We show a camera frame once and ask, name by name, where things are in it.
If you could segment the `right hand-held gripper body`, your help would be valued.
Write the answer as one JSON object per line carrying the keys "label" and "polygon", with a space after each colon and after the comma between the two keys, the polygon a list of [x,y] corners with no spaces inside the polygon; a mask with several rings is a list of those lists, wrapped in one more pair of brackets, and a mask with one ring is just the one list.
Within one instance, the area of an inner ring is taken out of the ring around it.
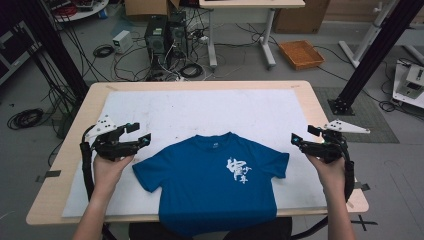
{"label": "right hand-held gripper body", "polygon": [[345,160],[349,158],[347,151],[347,140],[343,136],[344,133],[369,134],[370,130],[362,128],[351,123],[336,119],[325,124],[322,129],[325,130],[323,142],[319,143],[320,153],[318,158],[324,160],[325,163],[331,163],[343,157]]}

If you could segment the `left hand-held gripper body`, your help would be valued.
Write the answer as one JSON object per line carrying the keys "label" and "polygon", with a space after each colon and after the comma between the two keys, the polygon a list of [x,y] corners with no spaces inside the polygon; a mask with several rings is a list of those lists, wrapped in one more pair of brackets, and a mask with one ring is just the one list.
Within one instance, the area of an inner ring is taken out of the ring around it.
{"label": "left hand-held gripper body", "polygon": [[109,115],[104,115],[95,125],[86,130],[85,138],[94,138],[92,148],[102,157],[109,160],[135,155],[137,148],[126,146],[126,142],[120,142],[117,126]]}

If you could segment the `blue printed t-shirt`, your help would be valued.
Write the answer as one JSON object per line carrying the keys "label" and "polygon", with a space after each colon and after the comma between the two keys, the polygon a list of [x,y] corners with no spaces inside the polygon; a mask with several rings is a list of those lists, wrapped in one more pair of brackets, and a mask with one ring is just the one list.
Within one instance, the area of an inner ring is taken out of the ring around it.
{"label": "blue printed t-shirt", "polygon": [[132,166],[142,188],[161,191],[160,222],[184,237],[272,221],[272,180],[289,155],[228,132],[195,135]]}

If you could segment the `person's left hand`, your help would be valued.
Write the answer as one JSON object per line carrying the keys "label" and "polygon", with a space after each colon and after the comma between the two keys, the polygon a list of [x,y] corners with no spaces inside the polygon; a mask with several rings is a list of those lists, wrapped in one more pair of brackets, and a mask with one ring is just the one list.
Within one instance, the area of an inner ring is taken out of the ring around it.
{"label": "person's left hand", "polygon": [[117,158],[115,160],[104,159],[97,155],[94,160],[95,188],[93,197],[98,199],[110,199],[121,178],[123,170],[133,159],[133,155]]}

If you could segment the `person's right hand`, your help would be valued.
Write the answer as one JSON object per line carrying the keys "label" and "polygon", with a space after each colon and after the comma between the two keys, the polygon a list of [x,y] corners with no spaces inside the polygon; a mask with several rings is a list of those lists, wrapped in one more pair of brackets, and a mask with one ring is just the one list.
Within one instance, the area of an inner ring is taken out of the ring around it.
{"label": "person's right hand", "polygon": [[325,163],[320,158],[307,155],[307,159],[315,167],[319,180],[327,197],[340,196],[344,198],[344,159],[340,158],[331,163]]}

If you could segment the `light wooden table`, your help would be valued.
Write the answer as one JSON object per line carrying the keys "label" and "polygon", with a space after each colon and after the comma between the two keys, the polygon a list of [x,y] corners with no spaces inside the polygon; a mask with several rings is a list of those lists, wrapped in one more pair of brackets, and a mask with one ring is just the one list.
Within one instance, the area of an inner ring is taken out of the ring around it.
{"label": "light wooden table", "polygon": [[[139,82],[95,83],[85,97],[76,118],[49,171],[61,170],[59,177],[47,178],[26,217],[30,225],[74,224],[87,205],[81,171],[79,144],[83,132],[95,124],[107,95],[113,91],[174,91],[174,90],[246,90],[293,89],[306,104],[309,125],[323,126],[325,113],[311,85],[304,80],[288,81],[204,81],[204,82]],[[318,210],[288,210],[280,216],[321,215]]]}

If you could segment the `grey floor mat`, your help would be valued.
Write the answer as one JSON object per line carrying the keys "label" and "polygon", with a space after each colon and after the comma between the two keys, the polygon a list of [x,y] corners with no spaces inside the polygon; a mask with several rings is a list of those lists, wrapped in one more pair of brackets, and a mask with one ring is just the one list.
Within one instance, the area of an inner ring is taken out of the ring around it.
{"label": "grey floor mat", "polygon": [[364,93],[360,93],[351,106],[353,111],[352,115],[335,115],[331,110],[329,101],[334,100],[342,89],[333,87],[314,87],[313,90],[328,121],[339,119],[370,130],[369,134],[345,133],[344,136],[349,143],[397,144],[399,142],[382,113],[377,109],[374,102]]}

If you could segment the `white table mat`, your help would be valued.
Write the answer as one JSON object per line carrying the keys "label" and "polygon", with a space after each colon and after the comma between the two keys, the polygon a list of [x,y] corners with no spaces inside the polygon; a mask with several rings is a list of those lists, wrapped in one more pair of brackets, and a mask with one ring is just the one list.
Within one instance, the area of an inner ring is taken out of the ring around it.
{"label": "white table mat", "polygon": [[307,133],[311,122],[306,104],[293,89],[113,91],[98,117],[108,117],[117,126],[140,124],[139,130],[122,135],[122,142],[151,135],[150,145],[138,151],[138,160],[196,134],[227,132],[287,152],[286,177],[272,180],[278,212],[325,207],[316,170],[290,142],[293,133],[314,139]]}

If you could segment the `orange woven basket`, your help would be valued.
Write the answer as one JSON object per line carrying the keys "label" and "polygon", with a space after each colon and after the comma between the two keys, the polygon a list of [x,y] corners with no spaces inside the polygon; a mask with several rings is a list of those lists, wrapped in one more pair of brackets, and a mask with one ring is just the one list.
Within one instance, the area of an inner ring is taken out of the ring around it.
{"label": "orange woven basket", "polygon": [[307,40],[282,42],[279,49],[295,70],[318,67],[325,59]]}

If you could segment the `black tape cross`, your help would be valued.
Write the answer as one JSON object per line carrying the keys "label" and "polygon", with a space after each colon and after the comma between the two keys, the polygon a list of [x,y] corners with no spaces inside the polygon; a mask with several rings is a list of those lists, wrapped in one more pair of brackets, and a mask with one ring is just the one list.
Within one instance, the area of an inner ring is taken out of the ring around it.
{"label": "black tape cross", "polygon": [[360,225],[364,232],[366,232],[368,230],[369,226],[377,226],[378,225],[378,223],[375,222],[375,221],[365,220],[361,214],[358,214],[356,219],[351,220],[351,223]]}

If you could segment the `white power supply box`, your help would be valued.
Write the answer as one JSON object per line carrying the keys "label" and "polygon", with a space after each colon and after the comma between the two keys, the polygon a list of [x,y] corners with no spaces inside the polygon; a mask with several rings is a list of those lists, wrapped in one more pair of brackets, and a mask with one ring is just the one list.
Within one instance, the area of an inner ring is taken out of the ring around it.
{"label": "white power supply box", "polygon": [[114,44],[115,51],[119,54],[125,53],[133,46],[131,33],[127,30],[122,30],[112,39],[112,42]]}

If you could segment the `black table leg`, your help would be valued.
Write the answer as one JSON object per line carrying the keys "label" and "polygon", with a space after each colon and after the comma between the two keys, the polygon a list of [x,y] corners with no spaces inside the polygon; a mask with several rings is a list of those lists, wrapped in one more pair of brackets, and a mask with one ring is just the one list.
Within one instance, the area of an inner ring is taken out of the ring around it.
{"label": "black table leg", "polygon": [[102,240],[117,240],[114,234],[110,231],[109,225],[104,223],[102,226]]}

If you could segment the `black computer tower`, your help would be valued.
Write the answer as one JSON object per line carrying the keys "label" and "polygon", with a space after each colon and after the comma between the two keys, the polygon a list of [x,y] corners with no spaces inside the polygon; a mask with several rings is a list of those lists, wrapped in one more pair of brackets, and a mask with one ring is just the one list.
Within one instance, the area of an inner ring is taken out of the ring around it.
{"label": "black computer tower", "polygon": [[168,46],[166,27],[167,17],[165,15],[152,15],[148,21],[144,39],[153,69],[160,69],[165,64]]}
{"label": "black computer tower", "polygon": [[168,18],[171,50],[176,58],[185,58],[188,54],[186,13],[174,11]]}

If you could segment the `white machine on plate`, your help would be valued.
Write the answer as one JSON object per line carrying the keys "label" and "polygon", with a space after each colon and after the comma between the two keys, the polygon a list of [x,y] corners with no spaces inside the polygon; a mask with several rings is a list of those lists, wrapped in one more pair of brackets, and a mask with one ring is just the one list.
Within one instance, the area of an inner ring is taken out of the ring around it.
{"label": "white machine on plate", "polygon": [[424,67],[398,60],[392,98],[424,109]]}

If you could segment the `black metal stand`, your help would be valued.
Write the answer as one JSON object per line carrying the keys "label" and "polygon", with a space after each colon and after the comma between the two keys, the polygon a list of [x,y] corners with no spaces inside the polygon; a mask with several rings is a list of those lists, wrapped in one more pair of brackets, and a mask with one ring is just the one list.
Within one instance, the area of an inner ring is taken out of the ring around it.
{"label": "black metal stand", "polygon": [[82,103],[89,87],[84,82],[59,34],[49,19],[41,0],[16,0],[16,5],[31,32],[41,42],[64,77],[77,103]]}
{"label": "black metal stand", "polygon": [[423,6],[424,0],[397,2],[341,93],[336,99],[329,101],[335,115],[353,114],[351,106],[356,97]]}

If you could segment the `large cardboard box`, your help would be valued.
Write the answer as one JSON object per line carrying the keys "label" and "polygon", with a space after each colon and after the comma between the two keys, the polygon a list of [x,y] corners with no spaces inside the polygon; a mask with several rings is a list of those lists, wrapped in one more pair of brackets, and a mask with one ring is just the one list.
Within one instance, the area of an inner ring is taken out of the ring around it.
{"label": "large cardboard box", "polygon": [[317,34],[331,0],[303,0],[301,8],[280,9],[273,21],[278,34]]}

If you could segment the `open cardboard box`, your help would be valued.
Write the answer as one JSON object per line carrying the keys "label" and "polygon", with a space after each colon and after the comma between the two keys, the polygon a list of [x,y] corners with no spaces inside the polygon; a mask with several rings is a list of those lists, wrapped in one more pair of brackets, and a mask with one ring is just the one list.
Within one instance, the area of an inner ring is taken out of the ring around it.
{"label": "open cardboard box", "polygon": [[167,15],[179,4],[180,0],[125,0],[125,10],[128,16]]}

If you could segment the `round white table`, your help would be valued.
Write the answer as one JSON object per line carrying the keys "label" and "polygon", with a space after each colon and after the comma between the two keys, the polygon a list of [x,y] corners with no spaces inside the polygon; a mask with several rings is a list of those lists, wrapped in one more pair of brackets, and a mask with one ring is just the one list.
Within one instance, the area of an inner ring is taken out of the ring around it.
{"label": "round white table", "polygon": [[42,0],[58,22],[80,20],[103,11],[109,0]]}

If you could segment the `black equipment rack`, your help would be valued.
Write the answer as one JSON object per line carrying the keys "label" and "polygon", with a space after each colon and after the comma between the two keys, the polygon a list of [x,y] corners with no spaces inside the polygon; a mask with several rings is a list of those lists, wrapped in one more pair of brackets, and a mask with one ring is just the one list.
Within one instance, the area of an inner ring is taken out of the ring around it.
{"label": "black equipment rack", "polygon": [[24,21],[15,28],[0,28],[0,86],[6,82],[29,58],[41,43]]}

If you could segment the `white desk with beige top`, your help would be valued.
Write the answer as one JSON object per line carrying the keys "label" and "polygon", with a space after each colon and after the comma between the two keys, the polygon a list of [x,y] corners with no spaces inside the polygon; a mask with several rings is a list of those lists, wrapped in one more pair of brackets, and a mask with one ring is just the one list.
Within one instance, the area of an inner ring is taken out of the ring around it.
{"label": "white desk with beige top", "polygon": [[259,46],[266,60],[266,67],[276,65],[270,50],[271,28],[277,9],[303,8],[304,0],[199,0],[201,8],[208,12],[209,36],[207,42],[209,66],[218,66],[214,42],[215,23],[265,23],[265,31],[259,37]]}

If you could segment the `white metal frame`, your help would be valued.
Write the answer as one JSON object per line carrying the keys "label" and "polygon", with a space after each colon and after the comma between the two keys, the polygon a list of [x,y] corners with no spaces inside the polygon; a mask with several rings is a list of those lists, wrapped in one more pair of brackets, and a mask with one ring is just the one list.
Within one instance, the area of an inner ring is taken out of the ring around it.
{"label": "white metal frame", "polygon": [[[371,5],[373,8],[373,13],[376,14],[375,18],[371,22],[368,31],[365,36],[359,43],[359,45],[352,51],[352,49],[348,46],[346,41],[339,41],[338,44],[340,48],[343,50],[344,54],[353,65],[354,68],[357,68],[360,64],[360,61],[364,57],[367,49],[373,43],[380,30],[383,27],[383,24],[392,10],[394,10],[397,2],[399,0],[367,0],[373,2]],[[424,26],[424,6],[419,11],[418,20],[412,20],[412,25],[423,25]],[[412,44],[403,45],[404,49],[410,53],[416,60],[417,64],[424,65],[424,54],[420,53]]]}

